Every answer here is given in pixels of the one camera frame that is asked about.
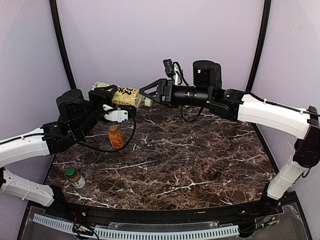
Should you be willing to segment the orange juice bottle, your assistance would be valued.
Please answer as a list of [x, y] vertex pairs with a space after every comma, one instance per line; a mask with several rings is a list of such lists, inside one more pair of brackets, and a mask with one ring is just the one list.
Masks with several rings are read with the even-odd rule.
[[116, 125], [111, 125], [109, 127], [108, 137], [114, 149], [118, 150], [124, 147], [125, 143], [124, 143], [123, 135]]

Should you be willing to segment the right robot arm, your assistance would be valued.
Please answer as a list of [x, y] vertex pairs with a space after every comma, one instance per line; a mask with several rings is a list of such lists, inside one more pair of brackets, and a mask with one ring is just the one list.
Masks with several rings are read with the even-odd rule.
[[280, 200], [285, 192], [320, 161], [320, 123], [317, 109], [296, 108], [260, 98], [251, 92], [223, 89], [221, 65], [210, 60], [193, 62], [193, 85], [187, 85], [181, 67], [163, 60], [166, 78], [140, 88], [139, 93], [172, 107], [206, 108], [233, 122], [266, 126], [296, 137], [294, 153], [267, 185], [268, 200]]

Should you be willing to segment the yellow tea bottle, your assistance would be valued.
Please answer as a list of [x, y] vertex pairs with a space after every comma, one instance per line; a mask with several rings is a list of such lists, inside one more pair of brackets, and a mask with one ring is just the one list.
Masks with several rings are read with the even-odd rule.
[[[92, 86], [91, 90], [99, 89], [100, 87], [104, 87], [108, 85], [113, 85], [113, 84], [105, 83], [105, 82], [96, 82]], [[115, 107], [117, 105], [130, 105], [138, 109], [143, 106], [151, 107], [152, 104], [153, 104], [153, 101], [149, 98], [142, 96], [138, 89], [119, 86], [119, 85], [117, 85], [117, 92], [112, 97], [112, 107]]]

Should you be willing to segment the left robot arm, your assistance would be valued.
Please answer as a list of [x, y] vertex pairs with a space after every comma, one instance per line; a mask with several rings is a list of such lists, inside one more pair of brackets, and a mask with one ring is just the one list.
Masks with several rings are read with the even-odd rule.
[[85, 138], [99, 122], [118, 122], [134, 119], [137, 109], [132, 105], [114, 104], [116, 85], [96, 87], [85, 100], [80, 89], [71, 89], [56, 99], [57, 121], [46, 123], [35, 130], [0, 142], [0, 192], [51, 207], [65, 202], [62, 189], [43, 185], [20, 177], [6, 166], [39, 156], [56, 155], [75, 144], [103, 152], [85, 144]]

